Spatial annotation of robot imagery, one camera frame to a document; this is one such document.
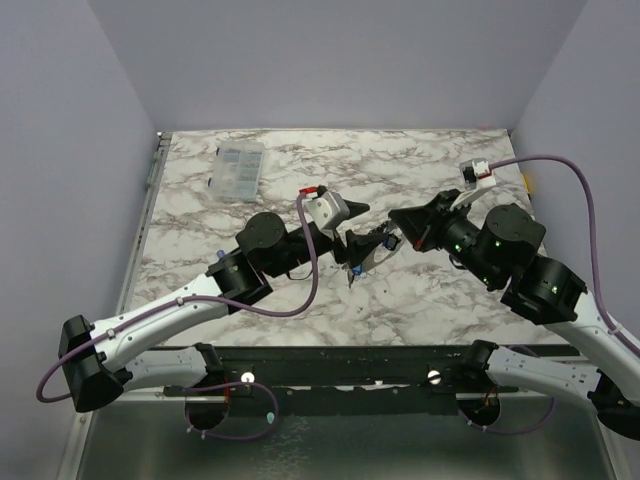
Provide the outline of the metal key ring plate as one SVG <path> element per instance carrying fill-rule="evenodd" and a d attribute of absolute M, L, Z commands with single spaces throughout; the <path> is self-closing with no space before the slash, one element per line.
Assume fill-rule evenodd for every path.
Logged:
<path fill-rule="evenodd" d="M 375 269 L 379 265 L 389 260 L 391 257 L 393 257 L 398 253 L 400 246 L 403 243 L 403 236 L 401 234 L 398 234 L 396 232 L 396 229 L 397 229 L 397 226 L 392 221 L 387 220 L 368 232 L 368 235 L 382 234 L 384 238 L 382 239 L 381 243 L 368 254 L 368 256 L 363 260 L 363 262 L 360 263 L 359 266 L 361 266 L 365 272 L 365 274 L 362 277 L 353 278 L 351 274 L 352 269 L 350 268 L 347 269 L 347 281 L 348 281 L 349 289 L 352 288 L 355 281 L 359 279 L 363 279 L 367 275 L 373 275 L 375 273 Z M 395 235 L 400 239 L 400 242 L 394 251 L 389 251 L 384 246 L 385 241 L 389 235 Z"/>

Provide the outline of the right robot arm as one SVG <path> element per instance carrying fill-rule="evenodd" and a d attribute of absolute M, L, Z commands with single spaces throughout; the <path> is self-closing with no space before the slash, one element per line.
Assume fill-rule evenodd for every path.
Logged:
<path fill-rule="evenodd" d="M 418 252 L 443 250 L 516 315 L 562 337 L 588 365 L 556 363 L 476 340 L 455 371 L 472 391 L 524 388 L 590 409 L 615 433 L 639 437 L 639 342 L 608 325 L 586 283 L 563 263 L 539 254 L 545 227 L 515 204 L 499 205 L 482 227 L 453 203 L 456 189 L 390 220 Z"/>

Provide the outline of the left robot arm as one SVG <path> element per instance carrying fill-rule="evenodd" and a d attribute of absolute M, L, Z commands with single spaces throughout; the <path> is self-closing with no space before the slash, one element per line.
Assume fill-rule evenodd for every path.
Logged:
<path fill-rule="evenodd" d="M 369 207 L 337 194 L 299 199 L 296 207 L 299 228 L 288 230 L 273 212 L 252 216 L 237 234 L 234 250 L 169 295 L 94 322 L 82 315 L 65 321 L 59 367 L 74 409 L 92 412 L 128 391 L 151 387 L 214 392 L 225 380 L 214 349 L 202 343 L 174 349 L 164 341 L 241 310 L 272 318 L 297 316 L 317 294 L 320 256 L 330 254 L 338 265 L 353 271 L 377 249 L 393 251 L 401 241 L 388 223 L 366 234 L 339 235 L 337 226 Z M 280 311 L 258 307 L 273 291 L 269 279 L 287 276 L 303 265 L 311 268 L 311 290 L 300 306 Z"/>

